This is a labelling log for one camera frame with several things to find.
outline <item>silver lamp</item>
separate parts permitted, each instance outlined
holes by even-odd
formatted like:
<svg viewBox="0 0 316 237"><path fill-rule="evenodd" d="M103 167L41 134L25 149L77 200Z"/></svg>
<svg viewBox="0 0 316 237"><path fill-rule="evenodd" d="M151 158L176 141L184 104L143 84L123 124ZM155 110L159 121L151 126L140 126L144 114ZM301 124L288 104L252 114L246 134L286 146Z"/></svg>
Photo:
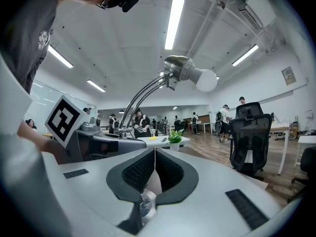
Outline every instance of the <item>silver lamp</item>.
<svg viewBox="0 0 316 237"><path fill-rule="evenodd" d="M161 86L166 85L167 88L175 90L177 85L175 82L181 82L190 80L192 81L200 91L209 92L212 91L217 85L217 77L215 73L207 69L198 69L195 67L191 58L185 56L171 55L164 60L164 74L142 88L127 105L119 127L114 130L115 134L119 134L120 137L125 138L126 133L131 130L128 129L129 124L132 121L133 115L141 103L154 91ZM133 108L129 120L126 124L126 128L123 128L124 121L136 100L143 95L138 103Z"/></svg>

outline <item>fluorescent light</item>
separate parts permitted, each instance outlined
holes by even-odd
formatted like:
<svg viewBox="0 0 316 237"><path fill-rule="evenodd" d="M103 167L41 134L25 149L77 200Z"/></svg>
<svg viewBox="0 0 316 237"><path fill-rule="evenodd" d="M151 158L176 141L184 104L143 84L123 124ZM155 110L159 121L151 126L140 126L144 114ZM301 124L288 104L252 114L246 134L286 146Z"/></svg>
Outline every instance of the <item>fluorescent light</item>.
<svg viewBox="0 0 316 237"><path fill-rule="evenodd" d="M46 98L43 98L43 100L46 100L46 101L49 101L49 102L52 102L52 103L56 103L55 101L51 101L51 100L46 99Z"/></svg>
<svg viewBox="0 0 316 237"><path fill-rule="evenodd" d="M58 60L64 63L69 69L73 68L74 66L67 61L59 52L57 52L51 45L48 47L48 51L54 55Z"/></svg>
<svg viewBox="0 0 316 237"><path fill-rule="evenodd" d="M40 105L46 105L46 104L43 104L43 103L40 103L40 102L36 102L37 104L40 104Z"/></svg>
<svg viewBox="0 0 316 237"><path fill-rule="evenodd" d="M92 86L96 87L98 90L102 91L102 92L105 92L105 90L101 87L99 87L98 85L96 85L93 81L91 80L88 80L87 81L89 84L91 84Z"/></svg>
<svg viewBox="0 0 316 237"><path fill-rule="evenodd" d="M39 85L39 84L37 84L37 83L35 83L35 82L33 82L32 84L34 84L34 85L36 85L36 86L38 86L38 87L40 87L40 88L43 88L42 85Z"/></svg>
<svg viewBox="0 0 316 237"><path fill-rule="evenodd" d="M184 0L172 0L171 13L169 18L168 32L164 49L171 50L176 38Z"/></svg>
<svg viewBox="0 0 316 237"><path fill-rule="evenodd" d="M250 48L245 54L243 54L238 60L236 60L233 63L233 66L237 66L240 62L242 62L244 59L246 59L250 54L252 54L254 51L256 51L259 47L257 45L254 45L252 48Z"/></svg>

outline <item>potted plant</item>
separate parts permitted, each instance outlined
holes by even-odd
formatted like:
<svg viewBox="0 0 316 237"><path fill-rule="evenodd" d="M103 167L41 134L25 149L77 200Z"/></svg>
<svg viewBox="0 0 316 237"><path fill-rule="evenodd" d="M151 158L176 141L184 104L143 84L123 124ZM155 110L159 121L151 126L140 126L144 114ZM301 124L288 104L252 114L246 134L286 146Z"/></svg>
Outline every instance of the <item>potted plant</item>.
<svg viewBox="0 0 316 237"><path fill-rule="evenodd" d="M180 131L172 131L168 137L168 141L170 143L170 149L174 151L179 151L180 142L182 141L182 132L183 129Z"/></svg>

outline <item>white pot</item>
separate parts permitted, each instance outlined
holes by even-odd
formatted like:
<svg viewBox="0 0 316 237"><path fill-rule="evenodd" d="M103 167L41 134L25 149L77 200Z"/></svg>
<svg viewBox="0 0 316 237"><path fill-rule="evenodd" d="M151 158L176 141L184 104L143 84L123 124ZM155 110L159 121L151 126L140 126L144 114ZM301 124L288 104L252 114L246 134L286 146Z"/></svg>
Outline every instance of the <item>white pot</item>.
<svg viewBox="0 0 316 237"><path fill-rule="evenodd" d="M170 145L170 150L179 151L180 142L179 143L169 143L169 145Z"/></svg>

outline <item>glass wall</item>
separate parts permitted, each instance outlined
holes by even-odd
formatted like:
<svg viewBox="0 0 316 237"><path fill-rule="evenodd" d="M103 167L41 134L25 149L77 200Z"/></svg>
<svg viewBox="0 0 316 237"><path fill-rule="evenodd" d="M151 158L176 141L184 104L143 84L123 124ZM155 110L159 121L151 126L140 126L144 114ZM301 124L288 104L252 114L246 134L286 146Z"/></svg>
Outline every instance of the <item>glass wall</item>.
<svg viewBox="0 0 316 237"><path fill-rule="evenodd" d="M68 95L59 90L48 87L45 84L40 83L39 81L34 80L30 97L33 102L30 105L29 109L25 113L24 120L33 119L37 131L40 134L47 133L47 128L45 127L45 122L55 106L59 98L64 95L69 100L71 100L75 105L77 105L81 110L85 107L91 108L90 116L96 116L96 106L88 104L85 101L82 101L78 98L75 98L71 95Z"/></svg>

